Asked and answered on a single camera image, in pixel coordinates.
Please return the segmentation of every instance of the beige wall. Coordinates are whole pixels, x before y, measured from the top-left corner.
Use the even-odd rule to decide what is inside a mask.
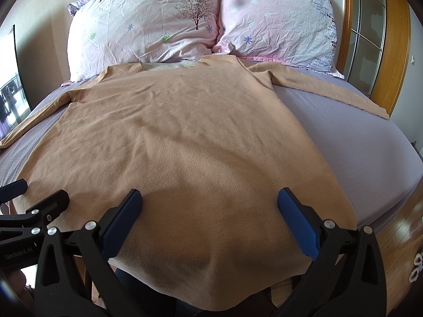
[[[66,5],[77,0],[17,0],[0,26],[0,37],[16,25],[18,65],[28,99],[35,107],[70,77],[67,38],[72,18]],[[339,42],[343,0],[333,0]]]

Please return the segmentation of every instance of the blue flower print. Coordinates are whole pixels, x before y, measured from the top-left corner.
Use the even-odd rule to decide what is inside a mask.
[[[251,37],[245,37],[245,38],[244,38],[244,41],[245,41],[247,44],[251,44],[251,43],[252,43],[252,38],[251,38]]]

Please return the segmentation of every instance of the bed sheet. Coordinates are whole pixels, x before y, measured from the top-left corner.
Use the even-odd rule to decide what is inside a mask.
[[[160,70],[195,62],[142,64]],[[294,68],[361,94],[340,78]],[[67,90],[58,88],[32,112]],[[395,217],[423,176],[423,163],[404,134],[390,120],[312,93],[274,85],[278,97],[295,114],[334,171],[357,214],[358,226],[371,224],[376,232]],[[66,110],[63,106],[0,153],[0,184],[12,182],[33,148]]]

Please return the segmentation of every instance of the brown sweater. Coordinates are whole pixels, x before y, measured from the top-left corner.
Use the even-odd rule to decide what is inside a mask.
[[[304,256],[276,205],[289,187],[322,219],[355,229],[354,210],[272,83],[315,92],[388,118],[368,99],[278,63],[205,56],[194,67],[107,68],[27,119],[0,144],[72,101],[22,168],[18,213],[58,189],[68,209],[52,223],[81,228],[131,188],[143,211],[111,260],[153,289],[208,310],[304,273]]]

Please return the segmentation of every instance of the blue gripper pad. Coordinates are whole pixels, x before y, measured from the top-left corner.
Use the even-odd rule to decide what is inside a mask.
[[[118,255],[126,236],[142,210],[142,196],[138,190],[131,190],[125,197],[119,212],[109,224],[102,237],[102,257],[107,260]]]
[[[304,255],[316,260],[320,252],[319,234],[299,207],[289,189],[278,193],[278,208]]]

